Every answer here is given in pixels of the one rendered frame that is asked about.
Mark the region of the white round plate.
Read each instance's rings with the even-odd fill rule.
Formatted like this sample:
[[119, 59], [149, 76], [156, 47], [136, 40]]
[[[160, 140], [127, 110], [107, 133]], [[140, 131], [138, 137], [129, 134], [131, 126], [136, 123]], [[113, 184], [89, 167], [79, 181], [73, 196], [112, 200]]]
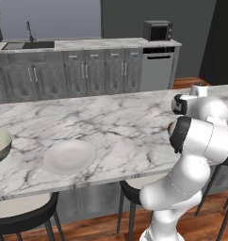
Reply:
[[95, 149], [84, 140], [65, 140], [53, 145], [43, 157], [47, 169], [63, 175], [87, 169], [95, 160]]

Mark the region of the dark tall cabinet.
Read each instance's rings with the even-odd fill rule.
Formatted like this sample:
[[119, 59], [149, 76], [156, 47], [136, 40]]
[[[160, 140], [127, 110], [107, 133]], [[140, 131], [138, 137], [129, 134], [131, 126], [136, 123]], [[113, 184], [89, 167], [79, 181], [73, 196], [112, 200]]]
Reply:
[[217, 0], [199, 76], [212, 86], [228, 85], [228, 0]]

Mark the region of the pale green bowl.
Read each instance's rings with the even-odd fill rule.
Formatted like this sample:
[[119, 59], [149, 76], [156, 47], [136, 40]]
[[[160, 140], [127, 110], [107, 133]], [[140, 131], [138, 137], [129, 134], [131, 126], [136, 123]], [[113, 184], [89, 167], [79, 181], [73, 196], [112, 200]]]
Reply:
[[0, 162], [9, 154], [11, 149], [12, 137], [8, 130], [0, 129]]

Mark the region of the grey cupboard run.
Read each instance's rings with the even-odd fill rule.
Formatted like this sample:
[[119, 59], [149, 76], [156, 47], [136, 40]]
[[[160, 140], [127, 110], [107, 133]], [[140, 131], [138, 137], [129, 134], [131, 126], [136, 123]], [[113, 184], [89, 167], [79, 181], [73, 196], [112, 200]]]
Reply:
[[9, 103], [140, 90], [140, 48], [0, 54], [0, 84]]

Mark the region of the black stool with pale seat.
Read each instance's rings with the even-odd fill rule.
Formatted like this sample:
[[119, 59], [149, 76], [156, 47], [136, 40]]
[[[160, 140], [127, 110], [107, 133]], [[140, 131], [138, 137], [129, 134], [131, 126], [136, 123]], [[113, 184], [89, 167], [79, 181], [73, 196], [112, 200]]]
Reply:
[[[218, 176], [222, 166], [227, 166], [228, 167], [228, 159], [223, 164], [216, 165], [216, 167], [214, 169], [214, 172], [213, 172], [213, 174], [212, 174], [212, 176], [210, 178], [210, 181], [209, 181], [209, 183], [207, 185], [207, 188], [206, 188], [206, 190], [205, 190], [205, 192], [203, 194], [202, 200], [201, 200], [201, 202], [200, 202], [200, 204], [199, 204], [199, 206], [198, 206], [198, 208], [197, 208], [197, 210], [195, 212], [195, 216], [199, 215], [199, 212], [200, 212], [200, 210], [201, 210], [201, 208], [202, 208], [202, 206], [204, 204], [205, 198], [206, 198], [210, 188], [212, 187], [216, 177]], [[216, 241], [220, 241], [221, 240], [222, 234], [223, 234], [223, 232], [225, 230], [225, 227], [226, 227], [226, 224], [228, 222], [228, 198], [226, 200], [226, 203], [223, 206], [223, 209], [227, 209], [227, 211], [226, 211], [225, 217], [224, 217], [224, 219], [222, 221], [222, 224], [221, 224], [221, 227], [220, 227], [220, 231], [219, 231], [219, 234], [218, 234], [218, 237], [217, 237]]]
[[120, 202], [119, 202], [117, 233], [120, 232], [120, 227], [122, 222], [123, 202], [124, 202], [124, 199], [128, 199], [130, 201], [128, 241], [133, 241], [133, 229], [134, 229], [134, 223], [135, 223], [136, 206], [140, 205], [139, 191], [144, 185], [155, 182], [164, 176], [165, 176], [165, 173], [161, 173], [161, 174], [147, 176], [147, 177], [140, 177], [136, 179], [120, 181], [121, 194], [120, 194]]
[[44, 225], [49, 241], [56, 241], [51, 225], [54, 218], [60, 240], [65, 241], [57, 215], [58, 192], [13, 200], [0, 201], [0, 241], [5, 234], [16, 234], [18, 241], [23, 241], [22, 232]]

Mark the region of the black microwave oven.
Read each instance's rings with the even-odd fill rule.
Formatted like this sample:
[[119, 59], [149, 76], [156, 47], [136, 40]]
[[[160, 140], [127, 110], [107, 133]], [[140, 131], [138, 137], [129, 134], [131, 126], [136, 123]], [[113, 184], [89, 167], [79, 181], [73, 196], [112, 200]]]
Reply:
[[142, 37], [147, 41], [170, 40], [171, 34], [172, 22], [159, 20], [143, 23]]

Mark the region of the dark sink basin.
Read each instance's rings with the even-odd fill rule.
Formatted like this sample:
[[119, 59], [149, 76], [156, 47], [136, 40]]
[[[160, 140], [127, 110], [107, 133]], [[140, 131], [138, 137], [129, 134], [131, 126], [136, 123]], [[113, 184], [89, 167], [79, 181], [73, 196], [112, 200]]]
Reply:
[[54, 47], [54, 41], [9, 42], [2, 48], [2, 50], [40, 49]]

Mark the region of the grey dishwasher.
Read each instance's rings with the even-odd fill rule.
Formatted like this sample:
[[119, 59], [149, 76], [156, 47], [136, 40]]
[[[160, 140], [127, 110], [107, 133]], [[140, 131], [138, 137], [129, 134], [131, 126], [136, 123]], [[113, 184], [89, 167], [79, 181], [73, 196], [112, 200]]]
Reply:
[[149, 47], [143, 49], [141, 91], [168, 88], [174, 50], [174, 47]]

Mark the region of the grey island counter base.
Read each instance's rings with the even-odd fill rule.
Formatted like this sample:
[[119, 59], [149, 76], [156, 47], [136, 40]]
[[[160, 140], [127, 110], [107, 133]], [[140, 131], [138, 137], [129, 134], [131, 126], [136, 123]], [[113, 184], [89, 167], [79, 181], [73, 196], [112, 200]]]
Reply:
[[120, 194], [118, 182], [61, 191], [57, 202], [60, 223], [117, 214]]

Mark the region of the black tap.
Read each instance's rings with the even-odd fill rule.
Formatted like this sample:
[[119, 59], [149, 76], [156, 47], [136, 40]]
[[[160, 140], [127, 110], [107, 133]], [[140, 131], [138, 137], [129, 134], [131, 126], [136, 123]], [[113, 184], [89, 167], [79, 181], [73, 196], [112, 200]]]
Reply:
[[30, 40], [30, 42], [37, 41], [37, 40], [33, 37], [33, 35], [32, 35], [32, 30], [31, 30], [31, 26], [30, 26], [30, 22], [29, 22], [29, 21], [26, 22], [26, 28], [27, 28], [28, 33], [29, 33], [29, 40]]

